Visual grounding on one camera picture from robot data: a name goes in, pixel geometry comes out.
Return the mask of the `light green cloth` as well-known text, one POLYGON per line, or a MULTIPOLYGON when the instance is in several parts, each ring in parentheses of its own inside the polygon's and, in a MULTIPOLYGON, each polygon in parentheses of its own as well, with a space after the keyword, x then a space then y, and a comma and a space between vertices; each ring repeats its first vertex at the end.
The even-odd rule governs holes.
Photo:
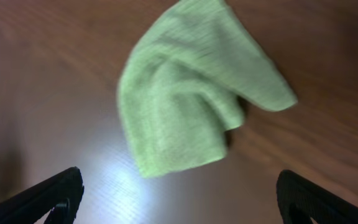
POLYGON ((222 0, 179 1, 132 50, 117 101, 139 172, 158 177, 226 156, 243 98, 267 111, 296 95, 222 0))

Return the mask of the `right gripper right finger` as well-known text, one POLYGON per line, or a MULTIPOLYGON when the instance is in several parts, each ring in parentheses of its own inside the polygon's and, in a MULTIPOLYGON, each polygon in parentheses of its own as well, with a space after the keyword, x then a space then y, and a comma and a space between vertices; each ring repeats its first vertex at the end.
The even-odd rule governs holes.
POLYGON ((291 170, 276 183, 277 203, 284 224, 358 224, 358 207, 291 170))

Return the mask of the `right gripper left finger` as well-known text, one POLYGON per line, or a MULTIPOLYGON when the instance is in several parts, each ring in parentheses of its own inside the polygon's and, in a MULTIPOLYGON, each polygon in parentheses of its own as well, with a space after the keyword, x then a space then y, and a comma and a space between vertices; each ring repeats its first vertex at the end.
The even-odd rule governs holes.
POLYGON ((45 223, 73 224, 83 193, 77 167, 57 175, 0 203, 0 224, 33 224, 47 215, 45 223))

